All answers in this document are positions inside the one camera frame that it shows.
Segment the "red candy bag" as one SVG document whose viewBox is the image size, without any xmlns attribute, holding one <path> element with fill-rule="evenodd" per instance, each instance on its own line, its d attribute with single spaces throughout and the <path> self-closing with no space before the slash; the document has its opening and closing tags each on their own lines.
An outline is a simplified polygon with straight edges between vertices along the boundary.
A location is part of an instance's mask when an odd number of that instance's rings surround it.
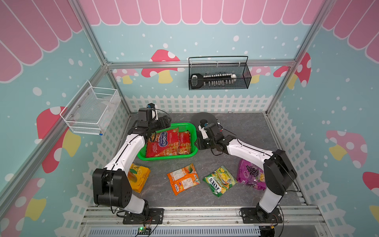
<svg viewBox="0 0 379 237">
<path fill-rule="evenodd" d="M 146 157 L 168 157 L 179 155 L 179 129 L 171 129 L 153 134 L 148 140 Z"/>
<path fill-rule="evenodd" d="M 190 132 L 184 131 L 179 133 L 179 155 L 189 155 L 191 153 Z"/>
</svg>

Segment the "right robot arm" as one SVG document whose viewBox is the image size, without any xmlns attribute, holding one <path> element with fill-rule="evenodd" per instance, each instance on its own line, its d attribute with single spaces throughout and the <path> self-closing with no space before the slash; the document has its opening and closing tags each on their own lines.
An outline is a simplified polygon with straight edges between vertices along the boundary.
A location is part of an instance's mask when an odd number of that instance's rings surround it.
<svg viewBox="0 0 379 237">
<path fill-rule="evenodd" d="M 283 150 L 269 151 L 241 142 L 234 135 L 225 136 L 217 123 L 205 119 L 200 121 L 198 130 L 202 138 L 198 147 L 217 150 L 221 153 L 244 159 L 265 175 L 266 190 L 257 204 L 257 215 L 267 218 L 273 214 L 288 189 L 295 184 L 297 173 Z"/>
</svg>

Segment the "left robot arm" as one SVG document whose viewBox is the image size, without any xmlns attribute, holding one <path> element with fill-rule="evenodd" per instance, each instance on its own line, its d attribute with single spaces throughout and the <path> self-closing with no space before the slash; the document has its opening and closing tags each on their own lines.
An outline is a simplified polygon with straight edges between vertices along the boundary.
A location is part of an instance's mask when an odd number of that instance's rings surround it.
<svg viewBox="0 0 379 237">
<path fill-rule="evenodd" d="M 93 172 L 93 199 L 96 205 L 118 207 L 126 212 L 149 216 L 148 202 L 132 193 L 127 175 L 148 139 L 157 131 L 171 126 L 171 117 L 159 117 L 158 111 L 153 103 L 139 109 L 138 119 L 114 158 L 104 168 Z"/>
</svg>

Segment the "green Fox's candy bag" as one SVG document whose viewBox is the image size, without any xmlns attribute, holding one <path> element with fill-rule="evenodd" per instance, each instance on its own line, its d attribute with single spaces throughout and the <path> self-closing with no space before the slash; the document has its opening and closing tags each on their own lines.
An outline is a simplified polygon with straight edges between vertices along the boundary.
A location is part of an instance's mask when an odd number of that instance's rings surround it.
<svg viewBox="0 0 379 237">
<path fill-rule="evenodd" d="M 225 166 L 221 166 L 211 174 L 205 176 L 203 181 L 207 183 L 211 192 L 217 197 L 222 196 L 237 183 L 237 180 Z"/>
</svg>

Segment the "orange candy bag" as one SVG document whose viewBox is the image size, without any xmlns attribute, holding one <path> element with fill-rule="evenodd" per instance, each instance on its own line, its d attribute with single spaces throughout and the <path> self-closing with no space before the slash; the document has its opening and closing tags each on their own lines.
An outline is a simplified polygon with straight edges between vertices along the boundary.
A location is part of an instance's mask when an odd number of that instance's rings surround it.
<svg viewBox="0 0 379 237">
<path fill-rule="evenodd" d="M 173 171 L 167 175 L 174 195 L 200 184 L 194 164 Z"/>
</svg>

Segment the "purple candy bag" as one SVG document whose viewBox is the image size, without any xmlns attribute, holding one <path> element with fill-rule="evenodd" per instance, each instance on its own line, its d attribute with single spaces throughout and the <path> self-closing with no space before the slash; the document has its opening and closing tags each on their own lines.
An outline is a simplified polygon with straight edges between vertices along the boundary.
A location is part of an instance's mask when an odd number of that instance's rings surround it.
<svg viewBox="0 0 379 237">
<path fill-rule="evenodd" d="M 266 189 L 264 171 L 246 160 L 240 160 L 236 180 L 238 183 L 251 186 L 256 190 Z"/>
</svg>

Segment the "yellow candy bag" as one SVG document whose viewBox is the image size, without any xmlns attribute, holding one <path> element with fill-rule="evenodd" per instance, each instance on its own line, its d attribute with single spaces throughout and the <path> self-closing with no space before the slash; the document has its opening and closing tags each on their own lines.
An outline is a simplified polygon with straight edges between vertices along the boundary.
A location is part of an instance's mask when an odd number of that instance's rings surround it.
<svg viewBox="0 0 379 237">
<path fill-rule="evenodd" d="M 149 168 L 132 164 L 127 174 L 132 190 L 141 193 L 150 173 Z"/>
</svg>

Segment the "small green circuit board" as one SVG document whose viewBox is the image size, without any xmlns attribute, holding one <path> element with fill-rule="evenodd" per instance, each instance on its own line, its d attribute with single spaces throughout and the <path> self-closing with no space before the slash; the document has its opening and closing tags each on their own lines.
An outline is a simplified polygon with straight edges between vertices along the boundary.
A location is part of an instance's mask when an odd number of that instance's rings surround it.
<svg viewBox="0 0 379 237">
<path fill-rule="evenodd" d="M 139 227 L 136 236 L 138 235 L 150 235 L 152 228 L 149 227 Z"/>
</svg>

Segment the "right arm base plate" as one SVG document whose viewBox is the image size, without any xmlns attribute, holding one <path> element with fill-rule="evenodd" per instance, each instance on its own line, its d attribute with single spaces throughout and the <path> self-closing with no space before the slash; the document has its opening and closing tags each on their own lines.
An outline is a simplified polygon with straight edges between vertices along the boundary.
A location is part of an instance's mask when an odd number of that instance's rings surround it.
<svg viewBox="0 0 379 237">
<path fill-rule="evenodd" d="M 242 207 L 239 216 L 244 224 L 282 224 L 283 216 L 279 208 L 267 213 L 260 207 Z"/>
</svg>

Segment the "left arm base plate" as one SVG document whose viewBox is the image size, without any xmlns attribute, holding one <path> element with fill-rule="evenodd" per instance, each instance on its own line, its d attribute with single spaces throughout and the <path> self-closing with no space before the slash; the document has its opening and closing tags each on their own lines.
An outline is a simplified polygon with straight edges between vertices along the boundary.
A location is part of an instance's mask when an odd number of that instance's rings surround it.
<svg viewBox="0 0 379 237">
<path fill-rule="evenodd" d="M 126 212 L 122 218 L 124 225 L 153 225 L 162 224 L 163 215 L 164 208 L 149 208 L 148 210 L 144 210 L 141 214 Z"/>
</svg>

